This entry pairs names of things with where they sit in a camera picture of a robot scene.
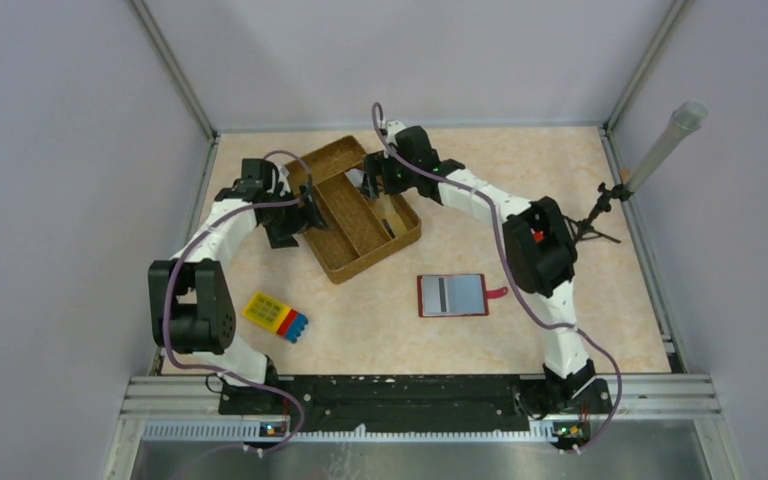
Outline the grey credit cards stack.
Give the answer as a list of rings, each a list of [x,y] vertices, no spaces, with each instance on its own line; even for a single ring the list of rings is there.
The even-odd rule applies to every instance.
[[[350,169],[345,173],[345,176],[350,181],[351,185],[360,190],[366,185],[366,174],[360,169]]]

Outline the brown woven divided tray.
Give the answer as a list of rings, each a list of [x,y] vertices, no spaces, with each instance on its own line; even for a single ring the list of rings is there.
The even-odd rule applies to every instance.
[[[374,202],[362,195],[347,173],[363,166],[365,149],[353,136],[344,136],[305,154],[302,159],[313,179],[313,196],[325,219],[325,230],[312,228],[303,237],[324,273],[342,284],[390,255],[417,242],[422,222],[400,195],[390,198],[392,211],[403,226],[392,236],[385,227],[388,216],[379,216]]]

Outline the silver striped credit card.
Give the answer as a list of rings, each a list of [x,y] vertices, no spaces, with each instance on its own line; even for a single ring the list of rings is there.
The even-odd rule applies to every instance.
[[[419,278],[419,300],[422,317],[449,317],[449,285],[451,275],[423,275]]]

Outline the red leather card holder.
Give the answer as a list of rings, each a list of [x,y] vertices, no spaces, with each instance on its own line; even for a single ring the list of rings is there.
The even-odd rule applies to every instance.
[[[508,292],[508,287],[489,289],[484,274],[440,274],[451,275],[449,285],[449,305],[452,315],[449,317],[422,317],[419,300],[419,278],[417,277],[418,315],[421,318],[484,317],[490,313],[489,302],[501,299]]]

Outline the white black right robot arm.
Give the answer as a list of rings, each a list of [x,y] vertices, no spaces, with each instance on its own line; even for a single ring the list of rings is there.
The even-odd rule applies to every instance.
[[[578,253],[557,202],[512,195],[464,164],[441,159],[420,126],[375,119],[373,128],[383,149],[364,159],[368,193],[377,197],[415,189],[492,228],[513,293],[544,333],[547,400],[560,412],[574,411],[586,400],[596,373],[574,306]]]

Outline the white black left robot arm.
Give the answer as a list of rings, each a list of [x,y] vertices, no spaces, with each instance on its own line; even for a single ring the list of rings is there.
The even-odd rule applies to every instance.
[[[273,249],[297,246],[297,235],[327,223],[314,198],[313,173],[292,186],[285,166],[272,156],[245,158],[240,176],[214,197],[208,216],[185,246],[168,260],[156,260],[147,280],[155,343],[177,368],[180,356],[195,358],[192,369],[218,374],[243,387],[243,401],[257,413],[279,404],[280,386],[267,377],[269,357],[236,332],[237,312],[225,275],[245,238],[258,228]]]

